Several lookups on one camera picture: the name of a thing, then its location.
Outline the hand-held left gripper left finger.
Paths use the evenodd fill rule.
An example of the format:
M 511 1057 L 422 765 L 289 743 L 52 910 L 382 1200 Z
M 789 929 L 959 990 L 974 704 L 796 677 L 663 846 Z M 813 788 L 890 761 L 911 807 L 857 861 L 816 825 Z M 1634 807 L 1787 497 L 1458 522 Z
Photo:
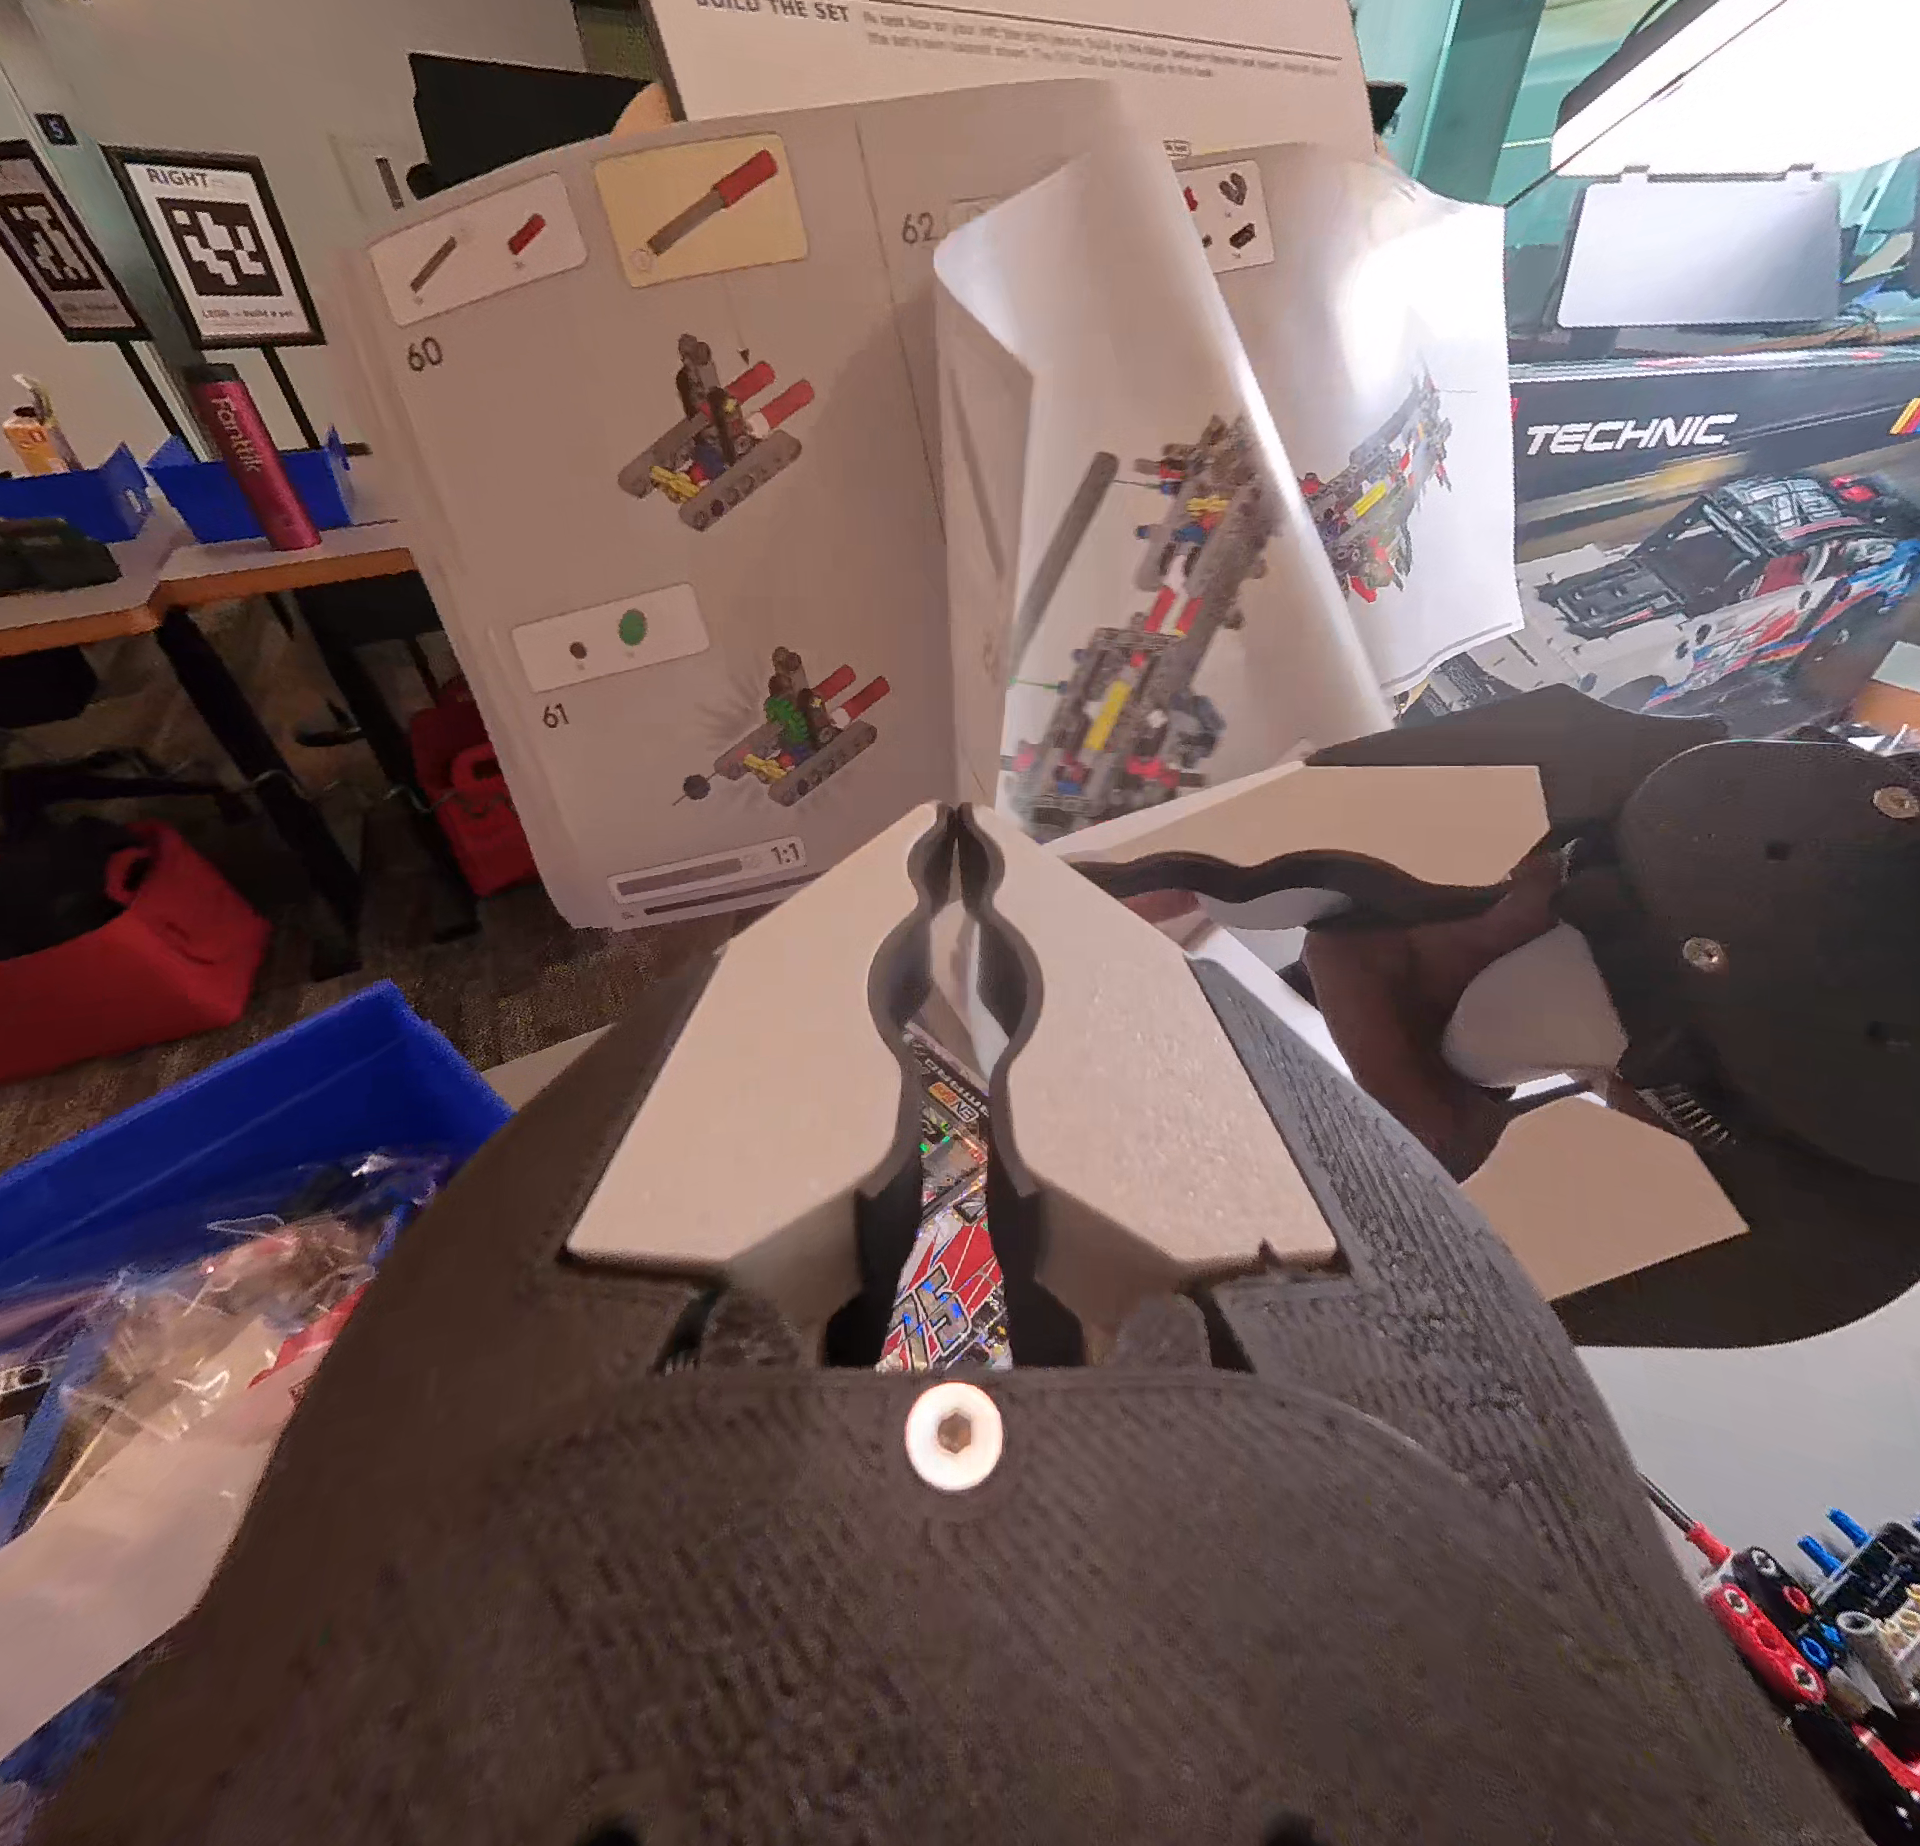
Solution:
M 955 837 L 955 807 L 917 806 L 728 941 L 570 1261 L 745 1289 L 830 1360 L 877 1364 L 924 1220 L 906 1024 Z

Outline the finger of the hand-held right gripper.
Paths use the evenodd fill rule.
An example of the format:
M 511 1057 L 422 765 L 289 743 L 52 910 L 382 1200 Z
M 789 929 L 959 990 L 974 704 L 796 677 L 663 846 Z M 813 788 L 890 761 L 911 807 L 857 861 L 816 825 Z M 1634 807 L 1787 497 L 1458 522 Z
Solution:
M 1296 963 L 1309 929 L 1340 915 L 1352 915 L 1352 900 L 1333 888 L 1281 888 L 1248 905 L 1199 894 L 1190 958 L 1222 967 L 1262 1017 L 1349 1077 L 1320 1006 L 1279 974 Z M 1490 1093 L 1611 1073 L 1623 1050 L 1615 998 L 1588 940 L 1568 924 L 1480 971 L 1443 1026 L 1445 1068 Z
M 1213 924 L 1445 924 L 1486 910 L 1550 837 L 1535 767 L 1289 761 L 1055 838 L 1114 897 Z

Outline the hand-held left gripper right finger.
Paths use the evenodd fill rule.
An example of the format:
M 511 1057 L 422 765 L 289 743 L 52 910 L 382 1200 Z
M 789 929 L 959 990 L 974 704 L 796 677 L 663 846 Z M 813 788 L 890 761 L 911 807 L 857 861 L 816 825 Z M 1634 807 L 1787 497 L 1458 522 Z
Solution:
M 1337 1265 L 1337 1232 L 1189 953 L 990 807 L 957 810 L 957 1014 L 988 1077 L 1018 1370 L 1151 1299 Z

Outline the lego instruction booklet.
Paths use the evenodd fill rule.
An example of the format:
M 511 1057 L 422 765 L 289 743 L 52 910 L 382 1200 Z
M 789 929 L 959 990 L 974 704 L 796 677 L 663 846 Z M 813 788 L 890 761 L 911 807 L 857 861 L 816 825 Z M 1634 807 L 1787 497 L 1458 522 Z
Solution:
M 1098 82 L 617 129 L 376 231 L 347 313 L 576 925 L 924 803 L 1091 851 L 1524 626 L 1502 218 L 1375 154 L 1178 167 Z

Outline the lego car chassis assembly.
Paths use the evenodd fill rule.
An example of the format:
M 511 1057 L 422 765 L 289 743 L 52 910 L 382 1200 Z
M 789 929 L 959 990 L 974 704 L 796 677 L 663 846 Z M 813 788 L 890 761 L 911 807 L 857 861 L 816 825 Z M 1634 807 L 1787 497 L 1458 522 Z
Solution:
M 1643 1494 L 1703 1559 L 1697 1594 L 1875 1843 L 1917 1843 L 1917 1522 L 1839 1545 L 1802 1537 L 1805 1572 L 1721 1542 L 1653 1479 Z

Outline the black lego car box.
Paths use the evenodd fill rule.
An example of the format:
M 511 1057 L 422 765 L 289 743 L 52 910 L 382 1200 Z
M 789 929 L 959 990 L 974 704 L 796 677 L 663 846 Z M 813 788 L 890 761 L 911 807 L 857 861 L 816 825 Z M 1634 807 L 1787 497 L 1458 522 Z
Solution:
M 1775 728 L 1917 604 L 1917 345 L 1514 366 L 1513 432 L 1497 691 Z

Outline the plastic bags of lego parts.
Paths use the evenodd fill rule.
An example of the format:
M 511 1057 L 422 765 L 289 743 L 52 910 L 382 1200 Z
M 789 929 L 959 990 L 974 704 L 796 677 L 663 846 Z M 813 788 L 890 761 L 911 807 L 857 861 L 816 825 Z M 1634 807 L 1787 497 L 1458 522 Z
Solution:
M 457 1173 L 449 1143 L 298 1164 L 148 1256 L 3 1292 L 3 1545 L 131 1443 L 175 1443 L 325 1351 Z

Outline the colourful sticker sheet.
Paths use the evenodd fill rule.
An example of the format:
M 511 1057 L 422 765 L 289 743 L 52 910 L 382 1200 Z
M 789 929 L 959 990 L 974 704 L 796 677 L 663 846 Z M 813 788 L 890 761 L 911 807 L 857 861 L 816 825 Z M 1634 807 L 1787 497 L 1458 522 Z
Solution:
M 921 1232 L 900 1265 L 879 1371 L 948 1376 L 1014 1367 L 1006 1297 L 988 1232 L 988 1096 L 926 1026 L 911 1024 L 921 1073 Z

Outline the red plastic container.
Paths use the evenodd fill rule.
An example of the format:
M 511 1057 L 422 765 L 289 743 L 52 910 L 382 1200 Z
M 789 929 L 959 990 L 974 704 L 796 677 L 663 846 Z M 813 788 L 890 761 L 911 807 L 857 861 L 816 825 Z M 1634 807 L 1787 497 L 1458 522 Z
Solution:
M 503 761 L 464 677 L 449 679 L 440 700 L 409 720 L 409 755 L 422 798 L 478 897 L 538 879 Z

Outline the large blue plastic bin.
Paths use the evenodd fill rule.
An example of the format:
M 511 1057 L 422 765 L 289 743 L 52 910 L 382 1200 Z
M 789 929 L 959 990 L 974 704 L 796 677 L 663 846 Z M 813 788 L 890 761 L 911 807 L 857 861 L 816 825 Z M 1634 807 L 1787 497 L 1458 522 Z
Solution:
M 401 1143 L 449 1143 L 469 1164 L 507 1113 L 392 985 L 371 985 L 14 1167 L 3 1292 L 148 1256 L 194 1208 L 298 1164 Z M 3 1545 L 3 1843 L 27 1840 L 123 1691 L 205 1594 L 336 1338 L 180 1441 L 118 1451 Z

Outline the red fabric bag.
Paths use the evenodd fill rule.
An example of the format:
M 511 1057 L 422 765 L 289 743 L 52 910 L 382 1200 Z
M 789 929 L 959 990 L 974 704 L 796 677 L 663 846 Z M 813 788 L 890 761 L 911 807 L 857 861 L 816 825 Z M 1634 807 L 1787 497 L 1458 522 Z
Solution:
M 158 819 L 3 846 L 3 1081 L 233 1024 L 274 929 Z

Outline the white rounded panel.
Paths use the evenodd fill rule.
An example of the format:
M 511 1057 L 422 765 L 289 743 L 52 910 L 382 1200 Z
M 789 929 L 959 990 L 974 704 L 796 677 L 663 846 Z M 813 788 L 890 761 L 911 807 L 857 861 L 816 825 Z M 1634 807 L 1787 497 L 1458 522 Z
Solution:
M 1568 332 L 1810 324 L 1836 313 L 1831 178 L 1623 175 L 1580 194 L 1551 320 Z

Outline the wooden side table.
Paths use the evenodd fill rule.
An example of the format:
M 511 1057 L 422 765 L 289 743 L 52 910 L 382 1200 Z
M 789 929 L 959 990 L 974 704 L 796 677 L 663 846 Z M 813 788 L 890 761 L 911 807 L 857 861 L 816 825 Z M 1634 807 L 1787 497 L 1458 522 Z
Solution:
M 333 691 L 384 773 L 387 795 L 409 807 L 409 825 L 440 877 L 434 941 L 449 945 L 480 929 L 478 897 L 447 849 L 434 806 L 416 783 L 409 737 L 358 655 L 367 642 L 413 640 L 397 626 L 409 597 L 375 597 L 375 608 L 384 611 L 382 626 L 347 623 L 341 597 L 341 587 L 389 581 L 418 584 L 418 563 L 399 524 L 382 517 L 333 529 L 320 546 L 304 552 L 282 552 L 252 539 L 214 546 L 177 539 L 161 561 L 129 571 L 111 587 L 3 597 L 3 659 L 111 640 L 157 640 L 186 704 L 298 868 L 314 905 L 309 974 L 317 981 L 362 971 L 362 861 L 336 842 L 317 798 L 307 791 L 252 700 L 203 637 L 197 611 L 242 600 L 286 597 L 294 602 Z

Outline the red cylindrical can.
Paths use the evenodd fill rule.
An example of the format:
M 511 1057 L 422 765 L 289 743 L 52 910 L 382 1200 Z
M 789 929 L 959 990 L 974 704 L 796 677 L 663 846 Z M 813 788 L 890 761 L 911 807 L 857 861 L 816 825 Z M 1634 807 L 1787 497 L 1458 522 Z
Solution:
M 286 478 L 268 420 L 240 374 L 230 366 L 186 366 L 180 383 L 261 536 L 282 552 L 320 546 L 320 527 Z

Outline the small blue plastic bin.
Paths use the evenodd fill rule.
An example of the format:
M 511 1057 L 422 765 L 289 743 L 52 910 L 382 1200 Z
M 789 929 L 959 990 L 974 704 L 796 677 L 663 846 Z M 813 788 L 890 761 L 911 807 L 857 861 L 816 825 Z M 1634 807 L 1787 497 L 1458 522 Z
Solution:
M 97 543 L 131 543 L 154 517 L 148 470 L 129 442 L 99 468 L 7 473 L 0 497 L 3 517 L 58 517 Z
M 283 450 L 282 470 L 317 533 L 358 522 L 350 455 L 336 438 L 320 450 Z M 264 529 L 224 463 L 203 463 L 177 438 L 148 458 L 148 478 L 201 543 L 264 539 Z

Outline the long white light panel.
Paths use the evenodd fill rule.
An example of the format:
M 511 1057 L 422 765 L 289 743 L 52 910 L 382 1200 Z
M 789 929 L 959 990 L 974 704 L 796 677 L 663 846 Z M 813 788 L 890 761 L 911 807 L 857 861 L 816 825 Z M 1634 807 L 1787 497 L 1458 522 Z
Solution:
M 1917 0 L 1681 0 L 1558 110 L 1550 173 L 1850 175 L 1917 149 Z

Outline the black flat case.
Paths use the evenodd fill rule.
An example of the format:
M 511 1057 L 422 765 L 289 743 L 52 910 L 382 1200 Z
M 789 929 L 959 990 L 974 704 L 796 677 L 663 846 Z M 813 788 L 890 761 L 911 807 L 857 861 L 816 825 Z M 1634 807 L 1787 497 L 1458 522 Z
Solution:
M 108 543 L 62 517 L 3 517 L 3 597 L 111 587 L 123 563 Z

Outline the yellow bottle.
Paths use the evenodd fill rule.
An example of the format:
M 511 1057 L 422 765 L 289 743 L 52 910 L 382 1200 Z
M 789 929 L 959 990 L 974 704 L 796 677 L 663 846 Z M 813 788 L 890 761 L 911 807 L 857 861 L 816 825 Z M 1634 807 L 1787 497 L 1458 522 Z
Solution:
M 30 374 L 14 374 L 14 393 L 16 399 L 3 418 L 3 438 L 26 473 L 51 478 L 85 470 L 46 387 Z

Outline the black framed marker sign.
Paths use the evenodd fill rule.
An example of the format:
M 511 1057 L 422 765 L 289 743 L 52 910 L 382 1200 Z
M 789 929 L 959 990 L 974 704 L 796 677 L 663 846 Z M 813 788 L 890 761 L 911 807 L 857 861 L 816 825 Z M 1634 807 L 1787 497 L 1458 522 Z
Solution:
M 3 140 L 3 253 L 67 343 L 151 343 L 129 289 L 27 140 Z
M 102 146 L 197 352 L 313 350 L 325 318 L 252 154 Z

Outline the black monitor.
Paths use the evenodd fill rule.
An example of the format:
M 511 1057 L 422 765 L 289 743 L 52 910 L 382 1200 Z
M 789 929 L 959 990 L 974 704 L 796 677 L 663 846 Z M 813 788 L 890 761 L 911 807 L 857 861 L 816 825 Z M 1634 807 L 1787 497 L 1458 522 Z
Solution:
M 610 135 L 642 94 L 624 76 L 409 54 L 422 161 L 404 188 L 431 200 L 522 158 Z

